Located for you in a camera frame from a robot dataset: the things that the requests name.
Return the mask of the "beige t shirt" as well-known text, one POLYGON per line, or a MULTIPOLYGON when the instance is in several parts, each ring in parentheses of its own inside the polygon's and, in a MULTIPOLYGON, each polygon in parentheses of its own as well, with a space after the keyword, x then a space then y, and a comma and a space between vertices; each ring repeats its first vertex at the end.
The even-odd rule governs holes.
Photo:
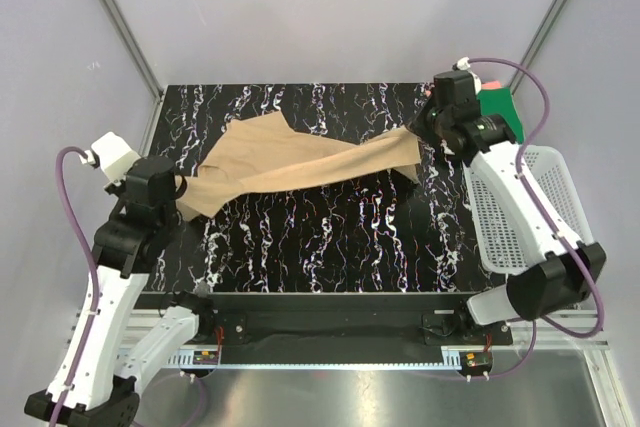
POLYGON ((308 189, 393 169, 416 183, 418 138, 404 127, 362 144, 300 133, 280 112, 234 120, 186 179, 183 219, 213 217, 245 194, 308 189))

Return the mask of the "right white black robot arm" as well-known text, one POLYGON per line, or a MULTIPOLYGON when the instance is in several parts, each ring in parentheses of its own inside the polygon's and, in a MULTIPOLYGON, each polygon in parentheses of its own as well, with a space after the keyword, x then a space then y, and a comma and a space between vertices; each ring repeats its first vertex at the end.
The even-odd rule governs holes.
POLYGON ((466 343, 486 336, 490 325, 550 314, 595 296, 606 254, 583 240, 555 209, 524 160, 524 147, 499 114, 485 115, 479 82, 470 71, 435 75, 426 106, 410 125, 422 139, 474 174, 513 229, 524 259, 505 283, 471 296, 454 318, 466 343))

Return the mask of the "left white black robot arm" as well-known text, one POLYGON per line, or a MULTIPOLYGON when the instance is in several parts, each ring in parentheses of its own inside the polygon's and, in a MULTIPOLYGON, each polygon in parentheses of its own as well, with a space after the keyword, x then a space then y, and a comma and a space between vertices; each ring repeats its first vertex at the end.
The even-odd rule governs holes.
POLYGON ((170 159, 142 157, 112 188, 118 202, 94 235, 76 331, 54 380, 27 398, 26 415, 51 426, 129 426, 170 355, 214 335, 212 302, 181 292, 129 354, 118 357, 151 269, 179 224, 176 201, 186 185, 175 177, 170 159))

